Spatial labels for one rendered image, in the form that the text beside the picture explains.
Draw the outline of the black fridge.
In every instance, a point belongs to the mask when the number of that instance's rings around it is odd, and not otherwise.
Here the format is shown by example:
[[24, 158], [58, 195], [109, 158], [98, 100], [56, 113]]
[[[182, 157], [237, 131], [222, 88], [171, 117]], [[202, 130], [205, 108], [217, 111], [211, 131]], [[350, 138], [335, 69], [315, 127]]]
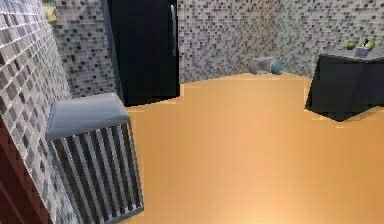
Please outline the black fridge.
[[[180, 95], [177, 0], [107, 0], [124, 105]], [[173, 56], [170, 5], [176, 14]]]

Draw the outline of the grey slatted bin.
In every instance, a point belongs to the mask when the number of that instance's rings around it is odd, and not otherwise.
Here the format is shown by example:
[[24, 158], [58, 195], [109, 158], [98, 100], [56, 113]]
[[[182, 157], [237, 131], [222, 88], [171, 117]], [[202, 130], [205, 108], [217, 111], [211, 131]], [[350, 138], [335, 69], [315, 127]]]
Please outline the grey slatted bin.
[[116, 94], [55, 102], [45, 139], [76, 224], [118, 224], [144, 211], [131, 119]]

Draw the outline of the black counter cabinet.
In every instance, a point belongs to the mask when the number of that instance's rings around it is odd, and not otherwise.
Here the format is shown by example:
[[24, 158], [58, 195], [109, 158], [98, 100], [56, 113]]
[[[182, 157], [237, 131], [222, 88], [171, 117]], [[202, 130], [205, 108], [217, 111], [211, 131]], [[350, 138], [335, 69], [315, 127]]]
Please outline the black counter cabinet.
[[319, 55], [307, 110], [341, 122], [376, 106], [384, 107], [384, 47], [364, 58], [352, 50]]

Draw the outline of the dark red door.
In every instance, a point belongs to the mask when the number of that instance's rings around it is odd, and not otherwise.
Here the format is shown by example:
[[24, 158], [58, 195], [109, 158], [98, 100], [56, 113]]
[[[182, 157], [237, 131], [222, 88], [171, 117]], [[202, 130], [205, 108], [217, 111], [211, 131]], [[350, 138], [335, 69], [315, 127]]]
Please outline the dark red door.
[[0, 224], [53, 224], [1, 118]]

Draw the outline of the framed wall picture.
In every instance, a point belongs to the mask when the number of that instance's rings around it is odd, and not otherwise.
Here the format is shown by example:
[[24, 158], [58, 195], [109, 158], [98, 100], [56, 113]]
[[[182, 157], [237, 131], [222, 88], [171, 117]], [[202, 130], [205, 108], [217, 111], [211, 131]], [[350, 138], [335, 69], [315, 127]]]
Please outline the framed wall picture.
[[49, 23], [57, 23], [60, 19], [55, 0], [42, 0], [43, 10]]

